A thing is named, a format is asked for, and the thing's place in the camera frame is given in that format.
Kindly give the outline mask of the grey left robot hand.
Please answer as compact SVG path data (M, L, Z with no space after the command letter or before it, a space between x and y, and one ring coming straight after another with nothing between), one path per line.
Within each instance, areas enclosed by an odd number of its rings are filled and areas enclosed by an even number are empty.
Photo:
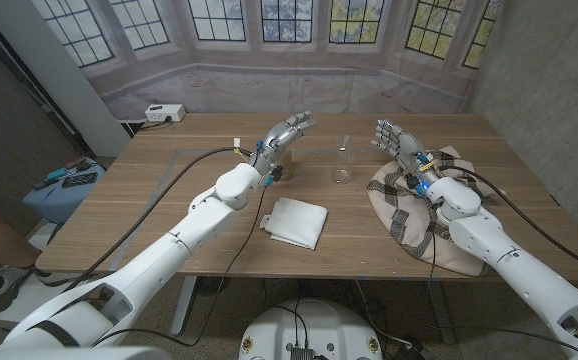
M283 156L288 147L307 130L314 127L317 120L311 112L301 112L276 124L262 141L262 145L252 154L248 164L265 176L272 166Z

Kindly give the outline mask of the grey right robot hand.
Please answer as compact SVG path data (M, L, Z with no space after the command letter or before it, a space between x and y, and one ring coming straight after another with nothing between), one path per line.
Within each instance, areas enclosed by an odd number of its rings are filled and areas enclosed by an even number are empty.
M393 156L407 187L425 196L429 187L441 177L425 148L410 133L389 120L379 119L377 123L377 140L372 140L371 144Z

